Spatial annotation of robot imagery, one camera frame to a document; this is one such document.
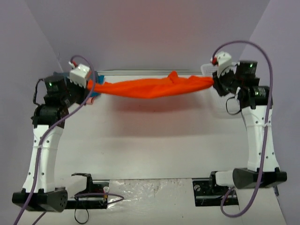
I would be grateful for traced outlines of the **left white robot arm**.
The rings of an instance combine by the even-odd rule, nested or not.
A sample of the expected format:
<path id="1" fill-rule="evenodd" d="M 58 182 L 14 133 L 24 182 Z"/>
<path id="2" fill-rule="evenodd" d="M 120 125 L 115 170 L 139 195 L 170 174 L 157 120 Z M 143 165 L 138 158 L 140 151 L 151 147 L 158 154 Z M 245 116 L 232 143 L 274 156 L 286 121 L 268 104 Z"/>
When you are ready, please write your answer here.
<path id="1" fill-rule="evenodd" d="M 30 168 L 20 192 L 14 192 L 13 204 L 27 211 L 62 212 L 68 202 L 65 187 L 56 187 L 54 168 L 60 138 L 68 111 L 73 104 L 86 104 L 91 92 L 87 78 L 51 75 L 43 79 L 44 103 L 37 105 L 32 116 L 33 147 Z"/>

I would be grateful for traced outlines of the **orange t shirt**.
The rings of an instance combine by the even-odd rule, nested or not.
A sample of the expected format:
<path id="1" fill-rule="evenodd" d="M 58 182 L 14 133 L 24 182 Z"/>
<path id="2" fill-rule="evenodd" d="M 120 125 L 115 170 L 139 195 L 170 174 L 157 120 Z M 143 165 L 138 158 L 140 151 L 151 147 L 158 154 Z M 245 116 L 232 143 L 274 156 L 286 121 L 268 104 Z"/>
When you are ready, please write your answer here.
<path id="1" fill-rule="evenodd" d="M 143 78 L 116 83 L 104 82 L 102 85 L 88 81 L 87 88 L 97 93 L 127 98 L 161 98 L 202 91 L 213 85 L 213 78 L 205 76 L 181 77 L 172 71 L 164 78 Z"/>

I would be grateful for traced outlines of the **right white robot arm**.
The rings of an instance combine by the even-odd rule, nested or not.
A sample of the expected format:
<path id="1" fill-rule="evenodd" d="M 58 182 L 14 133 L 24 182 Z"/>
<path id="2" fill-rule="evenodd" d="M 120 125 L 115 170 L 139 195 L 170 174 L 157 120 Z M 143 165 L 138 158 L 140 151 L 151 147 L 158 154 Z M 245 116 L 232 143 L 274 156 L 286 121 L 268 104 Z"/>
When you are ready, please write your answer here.
<path id="1" fill-rule="evenodd" d="M 221 97 L 232 94 L 239 102 L 248 140 L 248 163 L 246 168 L 235 168 L 232 173 L 234 186 L 250 189 L 259 182 L 260 188 L 270 188 L 287 181 L 287 173 L 279 168 L 272 130 L 272 97 L 269 86 L 261 86 L 256 76 L 256 61 L 213 61 L 217 71 L 213 73 L 213 88 Z"/>

